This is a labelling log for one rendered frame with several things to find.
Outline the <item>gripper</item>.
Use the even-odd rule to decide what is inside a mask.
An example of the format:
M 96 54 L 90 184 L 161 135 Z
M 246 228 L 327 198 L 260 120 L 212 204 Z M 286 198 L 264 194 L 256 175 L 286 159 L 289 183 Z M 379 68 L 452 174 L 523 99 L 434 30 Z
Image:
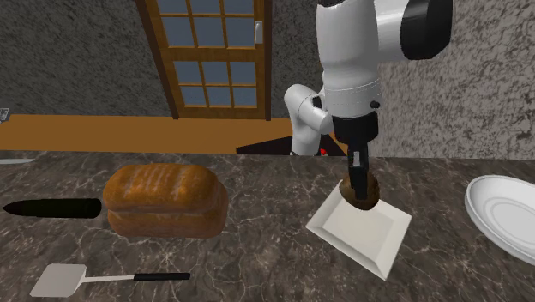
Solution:
M 351 187 L 357 200 L 368 197 L 369 154 L 366 142 L 378 135 L 378 116 L 376 112 L 356 118 L 332 116 L 334 135 L 338 142 L 348 145 L 348 172 Z

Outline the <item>brown potato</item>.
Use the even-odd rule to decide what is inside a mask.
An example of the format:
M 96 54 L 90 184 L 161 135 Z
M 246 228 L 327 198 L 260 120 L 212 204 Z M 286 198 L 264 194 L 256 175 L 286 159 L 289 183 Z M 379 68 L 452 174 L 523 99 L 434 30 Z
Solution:
M 367 198 L 366 199 L 357 199 L 355 190 L 351 187 L 350 177 L 348 174 L 344 176 L 340 185 L 339 191 L 342 197 L 351 204 L 354 208 L 360 210 L 371 210 L 373 209 L 379 199 L 380 199 L 380 188 L 376 177 L 371 173 L 367 172 Z

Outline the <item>white square plate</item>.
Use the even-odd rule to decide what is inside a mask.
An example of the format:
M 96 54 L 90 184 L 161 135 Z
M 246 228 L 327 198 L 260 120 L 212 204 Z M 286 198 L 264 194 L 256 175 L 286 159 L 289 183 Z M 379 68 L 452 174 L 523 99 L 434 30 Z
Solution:
M 385 281 L 411 220 L 383 200 L 371 210 L 355 208 L 335 186 L 306 228 Z

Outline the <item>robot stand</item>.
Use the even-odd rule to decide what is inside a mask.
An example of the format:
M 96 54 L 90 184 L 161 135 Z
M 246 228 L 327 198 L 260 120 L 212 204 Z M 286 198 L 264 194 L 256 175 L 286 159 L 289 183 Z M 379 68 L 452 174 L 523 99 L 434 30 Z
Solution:
M 289 155 L 291 153 L 291 147 L 292 136 L 286 136 L 237 147 L 236 154 Z M 322 135 L 316 156 L 346 156 L 346 153 L 330 135 Z

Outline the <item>white round plate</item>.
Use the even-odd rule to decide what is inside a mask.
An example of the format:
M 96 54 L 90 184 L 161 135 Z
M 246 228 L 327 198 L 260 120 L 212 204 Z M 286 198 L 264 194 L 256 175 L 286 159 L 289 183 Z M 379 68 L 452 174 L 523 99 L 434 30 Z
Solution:
M 535 184 L 484 175 L 466 188 L 466 212 L 495 245 L 535 266 Z

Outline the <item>wooden door with glass panes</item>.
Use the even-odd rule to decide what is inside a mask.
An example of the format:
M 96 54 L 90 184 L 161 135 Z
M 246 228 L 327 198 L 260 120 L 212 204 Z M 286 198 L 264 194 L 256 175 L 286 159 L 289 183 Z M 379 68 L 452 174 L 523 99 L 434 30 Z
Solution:
M 207 18 L 219 18 L 222 26 L 224 44 L 222 46 L 200 46 L 195 30 L 195 18 L 198 16 L 192 11 L 191 0 L 184 0 L 186 12 L 183 13 L 162 13 L 159 10 L 157 0 L 135 0 L 136 7 L 144 27 L 147 41 L 152 52 L 153 60 L 157 68 L 162 87 L 171 116 L 174 119 L 180 118 L 235 118 L 235 119 L 260 119 L 269 121 L 271 119 L 271 71 L 272 71 L 272 1 L 273 0 L 252 0 L 251 14 L 227 14 L 225 12 L 224 0 L 219 1 L 218 14 L 206 14 Z M 163 19 L 165 17 L 184 18 L 190 25 L 192 45 L 170 45 L 165 35 Z M 226 30 L 226 20 L 228 18 L 252 18 L 262 22 L 262 42 L 260 44 L 247 46 L 229 46 Z M 201 81 L 197 84 L 202 88 L 205 105 L 189 106 L 184 103 L 182 87 L 186 83 L 178 80 L 177 72 L 174 68 L 176 61 L 189 61 L 198 63 Z M 228 82 L 223 87 L 229 88 L 229 106 L 209 105 L 207 88 L 209 85 L 205 81 L 202 64 L 204 62 L 224 62 L 226 63 Z M 235 88 L 248 88 L 248 83 L 234 84 L 231 79 L 232 62 L 252 62 L 255 64 L 255 83 L 252 87 L 256 90 L 255 106 L 237 106 L 232 95 Z

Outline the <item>brown bread loaf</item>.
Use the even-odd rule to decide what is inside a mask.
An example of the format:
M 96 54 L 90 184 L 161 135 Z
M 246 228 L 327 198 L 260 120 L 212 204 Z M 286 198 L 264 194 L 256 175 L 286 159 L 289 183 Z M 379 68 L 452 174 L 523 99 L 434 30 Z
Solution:
M 129 165 L 103 190 L 112 229 L 124 237 L 209 239 L 225 226 L 225 186 L 204 166 Z

